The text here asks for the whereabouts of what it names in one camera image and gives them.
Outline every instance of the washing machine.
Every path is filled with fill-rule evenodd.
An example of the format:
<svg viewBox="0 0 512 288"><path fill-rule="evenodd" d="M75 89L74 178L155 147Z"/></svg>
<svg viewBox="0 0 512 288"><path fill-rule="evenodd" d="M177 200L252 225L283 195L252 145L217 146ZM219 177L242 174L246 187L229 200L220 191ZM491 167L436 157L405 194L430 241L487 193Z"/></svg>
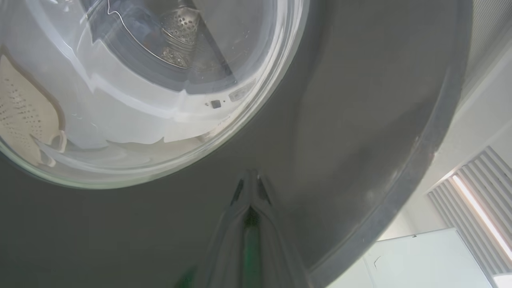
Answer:
<svg viewBox="0 0 512 288"><path fill-rule="evenodd" d="M0 283L317 287L457 105L464 0L0 0Z"/></svg>

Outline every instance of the ribbed panel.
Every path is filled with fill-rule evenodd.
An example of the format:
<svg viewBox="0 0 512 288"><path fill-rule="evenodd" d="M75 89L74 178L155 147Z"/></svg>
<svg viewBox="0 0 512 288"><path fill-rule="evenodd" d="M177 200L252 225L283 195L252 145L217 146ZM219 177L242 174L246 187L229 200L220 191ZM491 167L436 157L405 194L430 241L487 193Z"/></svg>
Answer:
<svg viewBox="0 0 512 288"><path fill-rule="evenodd" d="M487 147L457 175L473 194L502 237L512 247L512 171ZM512 272L512 262L452 178L429 192L448 226L456 227L488 275Z"/></svg>
<svg viewBox="0 0 512 288"><path fill-rule="evenodd" d="M473 0L473 31L466 76L469 76L512 17L511 0Z"/></svg>

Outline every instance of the linear light fixture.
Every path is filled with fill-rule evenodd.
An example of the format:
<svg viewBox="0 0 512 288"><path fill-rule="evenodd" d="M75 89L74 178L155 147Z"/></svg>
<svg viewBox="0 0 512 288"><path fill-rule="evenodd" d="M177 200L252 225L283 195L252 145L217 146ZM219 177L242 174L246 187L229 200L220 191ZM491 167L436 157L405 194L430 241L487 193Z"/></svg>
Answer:
<svg viewBox="0 0 512 288"><path fill-rule="evenodd" d="M476 201L473 194L469 191L469 189L466 187L466 185L460 180L460 178L455 175L453 176L453 180L455 184L457 184L457 187L460 192L466 197L466 199L470 202L470 204L473 206L473 208L476 210L478 216L482 218L483 222L489 228L490 232L496 238L496 241L501 246L501 248L504 250L505 254L508 256L508 258L512 261L512 250L510 250L510 247L508 246L507 242L503 237L501 236L500 232L494 224L491 222L485 211L482 209L480 204Z"/></svg>

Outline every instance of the dark gray surface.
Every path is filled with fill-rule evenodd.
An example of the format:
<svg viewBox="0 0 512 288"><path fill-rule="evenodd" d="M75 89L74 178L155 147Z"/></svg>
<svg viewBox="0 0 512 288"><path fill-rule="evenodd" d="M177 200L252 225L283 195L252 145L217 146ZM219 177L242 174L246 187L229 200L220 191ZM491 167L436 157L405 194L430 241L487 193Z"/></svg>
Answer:
<svg viewBox="0 0 512 288"><path fill-rule="evenodd" d="M430 163L459 97L468 15L464 0L311 1L297 56L262 111L150 183L81 191L0 160L0 285L171 286L204 256L238 174L256 168L285 205L312 285L325 286Z"/></svg>

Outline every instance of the transparent glass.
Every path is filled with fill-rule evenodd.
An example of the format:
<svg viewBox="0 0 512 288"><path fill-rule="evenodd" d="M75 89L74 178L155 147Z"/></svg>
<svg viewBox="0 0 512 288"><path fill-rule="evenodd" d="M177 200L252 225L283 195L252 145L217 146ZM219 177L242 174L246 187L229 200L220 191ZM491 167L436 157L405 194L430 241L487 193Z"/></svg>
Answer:
<svg viewBox="0 0 512 288"><path fill-rule="evenodd" d="M0 0L0 150L73 187L170 174L262 106L306 13L305 0Z"/></svg>

